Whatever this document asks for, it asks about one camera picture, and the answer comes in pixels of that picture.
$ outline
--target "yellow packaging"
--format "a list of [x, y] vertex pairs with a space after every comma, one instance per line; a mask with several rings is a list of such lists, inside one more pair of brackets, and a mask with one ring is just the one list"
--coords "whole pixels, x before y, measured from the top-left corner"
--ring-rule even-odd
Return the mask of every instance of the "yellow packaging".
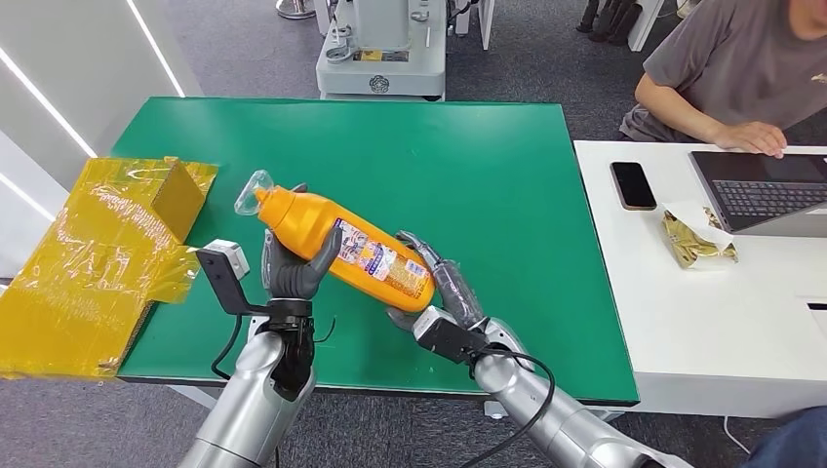
[[181, 242], [215, 166], [89, 160], [0, 296], [0, 375], [114, 376], [153, 300], [181, 301], [198, 271]]

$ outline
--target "black phone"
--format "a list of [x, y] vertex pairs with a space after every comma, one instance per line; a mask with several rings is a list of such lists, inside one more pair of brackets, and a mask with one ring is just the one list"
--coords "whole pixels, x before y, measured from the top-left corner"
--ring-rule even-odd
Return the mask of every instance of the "black phone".
[[638, 163], [611, 163], [614, 185], [626, 210], [654, 210], [657, 203], [651, 193], [644, 168]]

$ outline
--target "jeans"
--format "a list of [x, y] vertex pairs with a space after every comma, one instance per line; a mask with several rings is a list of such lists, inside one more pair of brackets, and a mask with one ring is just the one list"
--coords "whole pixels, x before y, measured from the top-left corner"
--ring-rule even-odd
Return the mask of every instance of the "jeans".
[[827, 407], [802, 411], [764, 437], [741, 468], [827, 467]]

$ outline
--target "man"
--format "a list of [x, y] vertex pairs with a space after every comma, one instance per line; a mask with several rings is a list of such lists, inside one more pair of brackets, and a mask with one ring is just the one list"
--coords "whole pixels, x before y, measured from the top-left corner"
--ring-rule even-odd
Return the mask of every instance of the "man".
[[740, 468], [827, 466], [827, 407], [806, 409], [753, 448]]
[[703, 0], [644, 70], [627, 137], [780, 158], [782, 130], [827, 107], [827, 0]]

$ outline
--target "laptop keyboard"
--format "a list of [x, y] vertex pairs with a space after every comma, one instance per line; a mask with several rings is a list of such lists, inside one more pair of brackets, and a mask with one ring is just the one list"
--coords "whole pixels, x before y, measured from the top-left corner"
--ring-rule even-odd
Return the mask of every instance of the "laptop keyboard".
[[730, 215], [775, 217], [827, 202], [827, 183], [712, 182]]

